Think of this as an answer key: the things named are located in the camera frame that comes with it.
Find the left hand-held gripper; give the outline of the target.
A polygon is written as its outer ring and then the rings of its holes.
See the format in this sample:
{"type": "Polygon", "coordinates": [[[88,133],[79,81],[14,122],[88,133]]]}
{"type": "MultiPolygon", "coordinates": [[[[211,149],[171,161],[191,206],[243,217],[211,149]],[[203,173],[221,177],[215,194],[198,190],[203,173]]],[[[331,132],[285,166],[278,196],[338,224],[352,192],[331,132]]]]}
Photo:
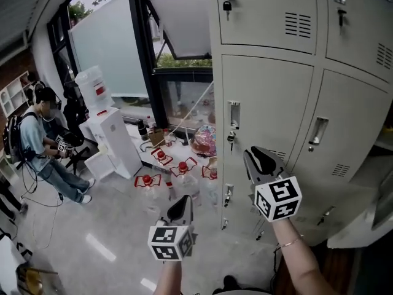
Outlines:
{"type": "Polygon", "coordinates": [[[149,229],[147,244],[158,261],[181,262],[192,255],[195,244],[193,200],[183,195],[149,229]]]}

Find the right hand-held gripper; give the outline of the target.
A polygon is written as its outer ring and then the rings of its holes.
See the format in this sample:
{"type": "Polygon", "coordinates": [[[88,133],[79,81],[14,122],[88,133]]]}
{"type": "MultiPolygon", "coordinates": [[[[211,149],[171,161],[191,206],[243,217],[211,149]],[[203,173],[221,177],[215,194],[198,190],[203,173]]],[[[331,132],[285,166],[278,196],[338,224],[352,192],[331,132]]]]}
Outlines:
{"type": "Polygon", "coordinates": [[[302,202],[297,178],[271,151],[252,146],[244,151],[244,165],[254,187],[254,205],[268,222],[294,216],[302,202]]]}

